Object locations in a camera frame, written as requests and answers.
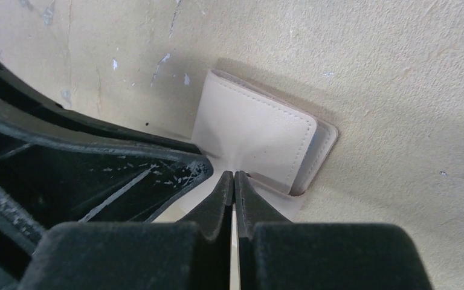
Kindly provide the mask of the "beige card holder wallet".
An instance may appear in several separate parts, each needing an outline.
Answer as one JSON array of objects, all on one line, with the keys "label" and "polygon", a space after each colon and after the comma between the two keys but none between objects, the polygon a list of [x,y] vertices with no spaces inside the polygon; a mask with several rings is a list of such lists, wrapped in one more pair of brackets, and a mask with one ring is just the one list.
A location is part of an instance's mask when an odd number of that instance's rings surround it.
[{"label": "beige card holder wallet", "polygon": [[176,202],[168,225],[190,289],[227,289],[231,244],[243,289],[304,289],[315,276],[321,227],[290,220],[338,137],[332,124],[238,77],[212,69],[191,141],[213,175]]}]

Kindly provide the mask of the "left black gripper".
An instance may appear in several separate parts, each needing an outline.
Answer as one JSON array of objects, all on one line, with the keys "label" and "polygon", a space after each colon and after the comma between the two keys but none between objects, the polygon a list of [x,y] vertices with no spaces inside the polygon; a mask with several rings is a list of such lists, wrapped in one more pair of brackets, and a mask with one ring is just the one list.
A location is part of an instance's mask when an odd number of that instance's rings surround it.
[{"label": "left black gripper", "polygon": [[146,221],[213,173],[207,158],[41,120],[0,99],[0,289],[16,289],[44,232]]}]

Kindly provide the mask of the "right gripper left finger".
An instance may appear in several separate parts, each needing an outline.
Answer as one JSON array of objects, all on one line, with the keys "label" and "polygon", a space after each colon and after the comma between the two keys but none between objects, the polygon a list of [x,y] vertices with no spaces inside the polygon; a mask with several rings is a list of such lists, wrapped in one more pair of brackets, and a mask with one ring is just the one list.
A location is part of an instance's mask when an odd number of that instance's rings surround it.
[{"label": "right gripper left finger", "polygon": [[173,223],[65,222],[40,241],[20,289],[228,289],[234,177]]}]

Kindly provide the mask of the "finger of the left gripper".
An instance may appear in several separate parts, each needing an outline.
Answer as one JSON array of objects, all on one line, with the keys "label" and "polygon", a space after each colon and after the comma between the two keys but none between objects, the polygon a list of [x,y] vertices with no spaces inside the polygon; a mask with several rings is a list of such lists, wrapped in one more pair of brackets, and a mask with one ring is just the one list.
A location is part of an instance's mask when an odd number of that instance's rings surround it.
[{"label": "finger of the left gripper", "polygon": [[128,129],[63,108],[23,82],[0,62],[0,99],[43,121],[99,137],[136,141],[200,154],[193,144]]}]

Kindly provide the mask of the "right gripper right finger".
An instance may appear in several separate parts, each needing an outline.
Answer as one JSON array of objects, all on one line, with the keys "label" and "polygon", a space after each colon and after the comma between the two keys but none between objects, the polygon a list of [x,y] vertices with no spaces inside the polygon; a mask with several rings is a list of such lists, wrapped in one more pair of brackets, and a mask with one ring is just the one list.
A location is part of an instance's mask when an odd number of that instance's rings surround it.
[{"label": "right gripper right finger", "polygon": [[242,289],[431,289],[419,253],[400,227],[293,223],[234,176]]}]

